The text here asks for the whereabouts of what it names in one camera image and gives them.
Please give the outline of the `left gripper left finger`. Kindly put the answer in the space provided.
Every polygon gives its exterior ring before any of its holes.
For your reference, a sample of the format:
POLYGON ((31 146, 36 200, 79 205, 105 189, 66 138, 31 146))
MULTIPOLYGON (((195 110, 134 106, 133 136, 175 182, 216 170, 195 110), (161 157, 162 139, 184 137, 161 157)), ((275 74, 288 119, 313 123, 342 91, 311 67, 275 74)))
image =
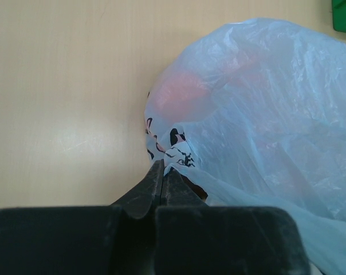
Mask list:
POLYGON ((152 274, 163 174, 108 206, 0 209, 0 274, 152 274))

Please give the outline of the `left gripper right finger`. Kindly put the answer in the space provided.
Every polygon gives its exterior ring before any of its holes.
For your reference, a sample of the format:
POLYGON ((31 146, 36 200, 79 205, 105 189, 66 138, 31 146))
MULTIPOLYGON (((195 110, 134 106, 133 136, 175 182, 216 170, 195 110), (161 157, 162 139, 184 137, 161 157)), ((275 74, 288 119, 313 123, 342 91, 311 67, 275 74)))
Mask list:
POLYGON ((292 217, 276 207, 210 207, 171 170, 155 212, 156 274, 309 274, 292 217))

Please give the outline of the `light blue plastic bag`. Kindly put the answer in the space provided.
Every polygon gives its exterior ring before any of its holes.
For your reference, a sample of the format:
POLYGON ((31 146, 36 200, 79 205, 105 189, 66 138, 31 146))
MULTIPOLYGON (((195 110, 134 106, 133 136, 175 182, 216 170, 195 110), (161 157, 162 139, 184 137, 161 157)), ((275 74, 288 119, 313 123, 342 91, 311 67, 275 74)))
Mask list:
POLYGON ((346 44, 283 20, 228 23, 159 76, 189 72, 214 109, 195 121, 144 117, 147 151, 210 206, 274 206, 296 221, 325 274, 346 274, 346 44))

